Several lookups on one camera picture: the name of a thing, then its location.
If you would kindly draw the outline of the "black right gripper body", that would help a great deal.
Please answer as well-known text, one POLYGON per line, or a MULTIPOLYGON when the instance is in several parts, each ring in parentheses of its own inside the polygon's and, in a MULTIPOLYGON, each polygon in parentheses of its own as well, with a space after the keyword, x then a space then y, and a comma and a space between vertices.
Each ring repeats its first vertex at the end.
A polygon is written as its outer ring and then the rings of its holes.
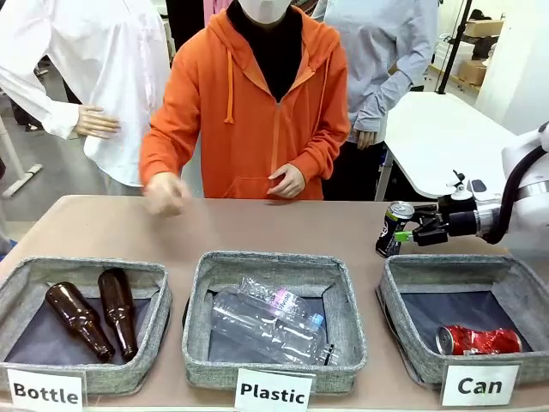
POLYGON ((451 195, 440 197, 436 203, 430 204, 432 212, 437 217, 433 229, 434 234, 428 236, 428 245, 446 243, 448 237, 475 235, 477 221, 474 214, 476 202, 472 197, 466 200, 455 200, 451 195))

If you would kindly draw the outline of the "hand of blue shirt figure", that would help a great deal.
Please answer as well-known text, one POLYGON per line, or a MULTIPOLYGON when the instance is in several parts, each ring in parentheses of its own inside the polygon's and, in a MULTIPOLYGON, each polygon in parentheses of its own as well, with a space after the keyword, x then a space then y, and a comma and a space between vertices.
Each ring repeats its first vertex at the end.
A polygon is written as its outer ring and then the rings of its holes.
POLYGON ((353 130, 358 150, 364 150, 373 145, 377 138, 375 131, 353 130))

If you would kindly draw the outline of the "person's left hand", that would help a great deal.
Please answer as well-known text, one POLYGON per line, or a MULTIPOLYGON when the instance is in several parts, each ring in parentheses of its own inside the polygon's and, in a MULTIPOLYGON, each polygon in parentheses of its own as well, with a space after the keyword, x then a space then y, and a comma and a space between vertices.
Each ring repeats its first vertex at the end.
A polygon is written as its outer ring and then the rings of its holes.
POLYGON ((305 188, 305 178, 299 169, 291 163, 279 167, 269 177, 278 183, 269 188, 267 194, 285 199, 295 198, 305 188))

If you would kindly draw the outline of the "person's right hand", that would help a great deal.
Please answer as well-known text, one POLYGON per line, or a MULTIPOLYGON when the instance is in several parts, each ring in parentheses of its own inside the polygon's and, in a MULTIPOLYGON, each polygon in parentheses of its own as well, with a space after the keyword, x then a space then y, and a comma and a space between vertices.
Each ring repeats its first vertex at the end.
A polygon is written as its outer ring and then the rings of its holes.
POLYGON ((144 187, 148 209, 157 216, 176 216, 192 198, 188 185, 176 174, 155 174, 144 187))

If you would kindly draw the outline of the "pale mannequin hand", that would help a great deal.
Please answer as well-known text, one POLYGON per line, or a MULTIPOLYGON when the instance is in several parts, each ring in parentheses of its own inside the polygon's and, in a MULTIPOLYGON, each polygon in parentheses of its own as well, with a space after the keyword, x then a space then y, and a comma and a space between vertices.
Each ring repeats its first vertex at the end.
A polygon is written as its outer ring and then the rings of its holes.
POLYGON ((79 105, 78 120, 74 127, 74 132, 78 136, 108 139, 118 132, 119 128, 119 121, 106 116, 101 107, 79 105))

